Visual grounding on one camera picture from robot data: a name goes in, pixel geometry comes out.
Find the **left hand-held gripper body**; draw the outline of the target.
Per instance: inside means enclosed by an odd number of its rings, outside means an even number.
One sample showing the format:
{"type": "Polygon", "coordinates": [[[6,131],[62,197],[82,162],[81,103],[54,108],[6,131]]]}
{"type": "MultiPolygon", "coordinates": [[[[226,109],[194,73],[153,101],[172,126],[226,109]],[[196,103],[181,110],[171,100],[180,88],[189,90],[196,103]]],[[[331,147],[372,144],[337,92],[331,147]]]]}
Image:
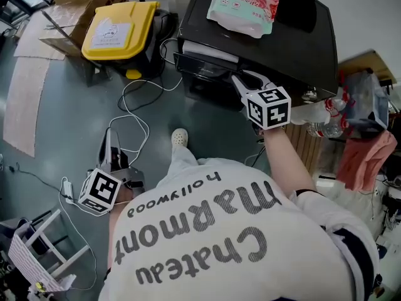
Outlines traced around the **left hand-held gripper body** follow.
{"type": "Polygon", "coordinates": [[[137,194],[145,191],[143,172],[129,166],[127,155],[120,150],[119,169],[98,166],[88,172],[80,191],[78,206],[101,216],[111,211],[122,186],[137,194]]]}

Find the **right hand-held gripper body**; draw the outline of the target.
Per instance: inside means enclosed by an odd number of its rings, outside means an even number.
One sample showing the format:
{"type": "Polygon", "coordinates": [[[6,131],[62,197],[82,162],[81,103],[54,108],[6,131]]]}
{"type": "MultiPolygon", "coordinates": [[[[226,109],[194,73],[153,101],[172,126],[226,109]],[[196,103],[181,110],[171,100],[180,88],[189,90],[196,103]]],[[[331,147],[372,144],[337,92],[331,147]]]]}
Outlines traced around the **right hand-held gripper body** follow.
{"type": "Polygon", "coordinates": [[[245,93],[241,101],[248,119],[263,130],[290,123],[291,97],[283,87],[269,83],[264,90],[245,93]]]}

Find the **white paper tray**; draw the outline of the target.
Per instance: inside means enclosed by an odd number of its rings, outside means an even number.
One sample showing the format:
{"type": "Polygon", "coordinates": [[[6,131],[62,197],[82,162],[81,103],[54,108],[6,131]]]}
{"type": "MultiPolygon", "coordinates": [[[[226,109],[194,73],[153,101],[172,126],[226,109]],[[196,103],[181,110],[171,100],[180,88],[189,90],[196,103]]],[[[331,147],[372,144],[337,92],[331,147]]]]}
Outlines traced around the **white paper tray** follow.
{"type": "Polygon", "coordinates": [[[182,51],[174,53],[177,71],[206,78],[219,78],[237,71],[239,57],[216,48],[184,40],[182,51]]]}

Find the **person's left forearm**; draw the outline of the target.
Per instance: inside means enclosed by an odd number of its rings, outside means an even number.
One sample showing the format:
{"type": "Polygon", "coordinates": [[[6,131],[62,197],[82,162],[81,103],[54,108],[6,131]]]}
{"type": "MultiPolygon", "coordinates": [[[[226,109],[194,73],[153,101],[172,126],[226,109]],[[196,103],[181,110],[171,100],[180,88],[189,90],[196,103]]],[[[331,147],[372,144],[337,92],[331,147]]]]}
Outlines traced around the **person's left forearm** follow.
{"type": "Polygon", "coordinates": [[[119,215],[123,209],[134,199],[134,192],[132,189],[122,186],[117,194],[117,198],[114,202],[113,208],[110,211],[110,215],[119,215]]]}

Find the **person's right forearm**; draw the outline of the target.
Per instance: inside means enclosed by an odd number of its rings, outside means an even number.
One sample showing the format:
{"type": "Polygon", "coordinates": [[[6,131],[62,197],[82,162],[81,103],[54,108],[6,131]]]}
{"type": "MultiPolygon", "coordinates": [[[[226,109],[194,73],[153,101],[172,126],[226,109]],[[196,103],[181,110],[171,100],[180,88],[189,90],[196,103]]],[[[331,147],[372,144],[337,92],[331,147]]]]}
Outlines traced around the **person's right forearm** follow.
{"type": "Polygon", "coordinates": [[[282,128],[263,131],[264,146],[275,183],[289,197],[298,190],[315,191],[315,184],[282,128]]]}

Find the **white power strip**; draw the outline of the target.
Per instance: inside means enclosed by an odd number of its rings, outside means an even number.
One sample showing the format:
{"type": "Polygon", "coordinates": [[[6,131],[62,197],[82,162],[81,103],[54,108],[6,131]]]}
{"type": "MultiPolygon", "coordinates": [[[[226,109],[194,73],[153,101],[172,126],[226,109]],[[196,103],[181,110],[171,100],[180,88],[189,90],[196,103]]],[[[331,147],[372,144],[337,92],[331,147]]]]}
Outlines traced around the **white power strip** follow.
{"type": "Polygon", "coordinates": [[[72,183],[67,178],[63,179],[63,190],[66,202],[70,205],[74,205],[75,200],[73,197],[72,183]]]}

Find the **black printer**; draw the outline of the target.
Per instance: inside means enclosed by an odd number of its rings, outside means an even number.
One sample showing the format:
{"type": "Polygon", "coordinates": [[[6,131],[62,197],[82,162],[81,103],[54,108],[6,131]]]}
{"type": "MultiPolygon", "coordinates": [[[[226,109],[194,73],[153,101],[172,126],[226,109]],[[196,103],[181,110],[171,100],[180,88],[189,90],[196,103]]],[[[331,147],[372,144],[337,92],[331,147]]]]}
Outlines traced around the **black printer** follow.
{"type": "Polygon", "coordinates": [[[177,37],[178,52],[184,40],[239,57],[237,71],[219,78],[206,78],[181,72],[186,95],[195,100],[240,111],[243,107],[232,84],[231,75],[244,76],[251,70],[283,86],[295,105],[303,104],[302,95],[316,90],[318,100],[336,94],[337,55],[335,35],[329,9],[316,1],[317,20],[314,30],[306,33],[278,23],[265,38],[230,33],[215,21],[208,20],[207,3],[212,0],[190,0],[177,37]]]}

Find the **brown slatted wooden panel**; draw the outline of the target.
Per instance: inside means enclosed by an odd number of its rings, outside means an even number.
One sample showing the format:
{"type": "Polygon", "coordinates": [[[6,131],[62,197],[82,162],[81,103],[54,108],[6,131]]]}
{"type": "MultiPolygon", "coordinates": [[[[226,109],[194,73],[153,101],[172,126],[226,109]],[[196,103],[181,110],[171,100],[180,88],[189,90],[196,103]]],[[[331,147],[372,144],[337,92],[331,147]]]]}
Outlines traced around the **brown slatted wooden panel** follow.
{"type": "Polygon", "coordinates": [[[311,136],[306,125],[288,124],[284,131],[308,172],[315,172],[320,154],[321,138],[311,136]]]}

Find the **white clog shoe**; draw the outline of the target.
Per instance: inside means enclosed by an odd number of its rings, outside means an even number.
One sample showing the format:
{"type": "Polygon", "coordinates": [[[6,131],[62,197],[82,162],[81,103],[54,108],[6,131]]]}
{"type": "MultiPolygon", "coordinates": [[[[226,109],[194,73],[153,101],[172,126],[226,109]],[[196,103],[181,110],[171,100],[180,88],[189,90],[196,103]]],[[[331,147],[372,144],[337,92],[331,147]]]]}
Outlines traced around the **white clog shoe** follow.
{"type": "Polygon", "coordinates": [[[188,132],[183,128],[175,129],[171,135],[172,147],[187,147],[189,142],[188,132]]]}

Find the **grey metal stand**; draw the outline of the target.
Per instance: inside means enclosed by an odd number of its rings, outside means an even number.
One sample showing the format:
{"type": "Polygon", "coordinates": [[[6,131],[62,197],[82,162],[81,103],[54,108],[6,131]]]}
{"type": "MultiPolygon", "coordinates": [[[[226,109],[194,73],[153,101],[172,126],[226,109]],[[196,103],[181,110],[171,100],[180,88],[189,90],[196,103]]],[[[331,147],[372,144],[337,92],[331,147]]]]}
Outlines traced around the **grey metal stand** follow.
{"type": "Polygon", "coordinates": [[[45,10],[41,10],[41,13],[51,23],[54,29],[56,29],[59,34],[66,38],[74,46],[74,48],[80,52],[80,58],[83,61],[84,78],[87,87],[94,85],[96,80],[112,79],[110,72],[105,65],[86,59],[81,52],[81,46],[74,39],[69,37],[63,28],[61,28],[45,10]]]}

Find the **light trouser leg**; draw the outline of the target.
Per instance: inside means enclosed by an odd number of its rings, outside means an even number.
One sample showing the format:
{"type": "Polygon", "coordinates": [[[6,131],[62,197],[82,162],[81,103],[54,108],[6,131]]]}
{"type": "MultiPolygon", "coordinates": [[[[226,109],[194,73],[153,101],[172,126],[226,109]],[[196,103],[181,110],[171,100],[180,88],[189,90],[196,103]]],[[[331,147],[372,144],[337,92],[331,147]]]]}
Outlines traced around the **light trouser leg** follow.
{"type": "Polygon", "coordinates": [[[174,145],[172,159],[166,181],[184,183],[193,174],[196,174],[200,165],[191,151],[183,145],[174,145]]]}

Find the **pink and green pouch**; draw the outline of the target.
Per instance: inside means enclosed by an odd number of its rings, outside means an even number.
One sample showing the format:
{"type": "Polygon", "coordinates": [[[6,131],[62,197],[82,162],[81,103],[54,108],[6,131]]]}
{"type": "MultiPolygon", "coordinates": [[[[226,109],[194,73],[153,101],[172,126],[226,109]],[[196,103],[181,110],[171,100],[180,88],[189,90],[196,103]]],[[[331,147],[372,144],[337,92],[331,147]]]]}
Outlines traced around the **pink and green pouch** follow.
{"type": "Polygon", "coordinates": [[[207,19],[223,28],[260,39],[273,30],[279,0],[212,0],[207,19]]]}

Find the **black cloth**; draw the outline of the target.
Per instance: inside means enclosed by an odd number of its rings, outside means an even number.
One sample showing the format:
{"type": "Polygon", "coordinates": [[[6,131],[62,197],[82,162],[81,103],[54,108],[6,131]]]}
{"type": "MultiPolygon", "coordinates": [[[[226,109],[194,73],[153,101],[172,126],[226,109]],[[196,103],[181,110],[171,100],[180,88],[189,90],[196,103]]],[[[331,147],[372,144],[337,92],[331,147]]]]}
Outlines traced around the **black cloth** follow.
{"type": "Polygon", "coordinates": [[[316,0],[279,0],[275,20],[311,33],[316,25],[316,0]]]}

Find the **pale cardboard sheet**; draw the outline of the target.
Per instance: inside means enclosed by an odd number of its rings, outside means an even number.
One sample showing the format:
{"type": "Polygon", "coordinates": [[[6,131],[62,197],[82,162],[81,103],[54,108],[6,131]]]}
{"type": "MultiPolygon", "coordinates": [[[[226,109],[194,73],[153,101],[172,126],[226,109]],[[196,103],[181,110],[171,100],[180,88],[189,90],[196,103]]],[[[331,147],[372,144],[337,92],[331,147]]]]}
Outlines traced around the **pale cardboard sheet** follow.
{"type": "Polygon", "coordinates": [[[39,40],[47,24],[47,19],[40,11],[34,13],[30,17],[29,23],[18,41],[14,56],[64,60],[64,54],[39,40]]]}
{"type": "Polygon", "coordinates": [[[3,139],[30,157],[35,156],[38,110],[50,60],[18,57],[9,86],[3,139]]]}

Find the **grey blue plastic bag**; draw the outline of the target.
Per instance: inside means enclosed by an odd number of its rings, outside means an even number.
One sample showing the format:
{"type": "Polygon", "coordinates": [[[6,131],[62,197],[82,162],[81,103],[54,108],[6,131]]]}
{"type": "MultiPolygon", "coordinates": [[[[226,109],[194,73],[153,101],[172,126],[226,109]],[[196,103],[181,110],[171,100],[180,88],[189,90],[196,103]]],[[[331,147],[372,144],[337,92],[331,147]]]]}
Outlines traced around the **grey blue plastic bag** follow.
{"type": "Polygon", "coordinates": [[[361,71],[345,78],[344,90],[350,100],[346,120],[360,131],[382,131],[388,127],[388,95],[372,71],[361,71]]]}

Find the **tan wooden board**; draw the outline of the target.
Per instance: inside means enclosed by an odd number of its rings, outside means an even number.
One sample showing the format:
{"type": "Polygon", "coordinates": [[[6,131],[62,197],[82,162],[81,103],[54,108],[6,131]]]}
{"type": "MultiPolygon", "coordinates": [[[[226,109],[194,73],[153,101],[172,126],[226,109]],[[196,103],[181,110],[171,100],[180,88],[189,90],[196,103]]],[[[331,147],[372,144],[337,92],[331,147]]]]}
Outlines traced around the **tan wooden board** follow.
{"type": "Polygon", "coordinates": [[[380,81],[390,80],[392,85],[397,83],[382,57],[375,50],[368,50],[338,64],[338,78],[341,83],[345,77],[361,71],[372,71],[380,81]]]}

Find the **pink cloth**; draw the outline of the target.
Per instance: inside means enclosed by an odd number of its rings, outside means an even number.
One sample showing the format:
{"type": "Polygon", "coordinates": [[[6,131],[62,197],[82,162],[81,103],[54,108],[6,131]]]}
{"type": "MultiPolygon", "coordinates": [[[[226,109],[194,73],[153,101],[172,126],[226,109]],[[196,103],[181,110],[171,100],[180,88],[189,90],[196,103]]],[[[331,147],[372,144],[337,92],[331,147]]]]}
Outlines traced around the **pink cloth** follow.
{"type": "Polygon", "coordinates": [[[381,167],[396,146],[396,138],[387,130],[372,139],[347,139],[336,180],[351,191],[372,191],[381,167]]]}

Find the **white printed t-shirt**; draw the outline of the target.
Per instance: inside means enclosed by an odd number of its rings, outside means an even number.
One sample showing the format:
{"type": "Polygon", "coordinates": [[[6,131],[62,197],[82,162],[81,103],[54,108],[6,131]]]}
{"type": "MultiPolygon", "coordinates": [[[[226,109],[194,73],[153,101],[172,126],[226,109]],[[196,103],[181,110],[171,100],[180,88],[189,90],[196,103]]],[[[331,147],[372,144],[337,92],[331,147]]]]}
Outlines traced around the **white printed t-shirt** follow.
{"type": "Polygon", "coordinates": [[[366,225],[320,193],[201,165],[122,211],[98,301],[367,301],[378,263],[366,225]]]}

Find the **black bin with yellow lid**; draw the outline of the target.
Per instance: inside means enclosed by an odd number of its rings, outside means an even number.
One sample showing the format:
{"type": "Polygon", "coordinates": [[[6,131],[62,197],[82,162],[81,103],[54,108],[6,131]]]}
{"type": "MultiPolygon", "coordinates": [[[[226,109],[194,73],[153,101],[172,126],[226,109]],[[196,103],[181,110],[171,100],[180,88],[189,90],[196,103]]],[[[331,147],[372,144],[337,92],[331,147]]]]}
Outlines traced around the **black bin with yellow lid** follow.
{"type": "Polygon", "coordinates": [[[96,8],[82,55],[132,80],[154,76],[158,67],[154,23],[159,6],[156,1],[132,1],[96,8]]]}

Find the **white stool frame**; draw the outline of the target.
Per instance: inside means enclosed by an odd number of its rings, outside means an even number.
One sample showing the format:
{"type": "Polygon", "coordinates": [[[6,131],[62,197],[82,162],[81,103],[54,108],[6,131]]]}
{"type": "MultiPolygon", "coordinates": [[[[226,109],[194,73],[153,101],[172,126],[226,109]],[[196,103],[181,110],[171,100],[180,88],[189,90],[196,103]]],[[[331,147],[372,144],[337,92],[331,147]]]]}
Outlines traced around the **white stool frame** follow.
{"type": "Polygon", "coordinates": [[[51,241],[46,235],[46,230],[52,227],[52,223],[61,216],[60,209],[54,212],[47,211],[41,214],[35,220],[31,220],[19,229],[17,234],[18,238],[23,244],[23,251],[27,254],[28,260],[34,260],[34,267],[36,264],[41,265],[43,271],[52,276],[55,280],[61,278],[61,275],[69,269],[81,256],[89,251],[88,244],[85,244],[80,250],[77,250],[73,255],[67,257],[58,248],[58,245],[68,238],[64,235],[56,241],[51,241]],[[46,256],[55,258],[56,262],[49,268],[44,268],[42,259],[46,256]]]}

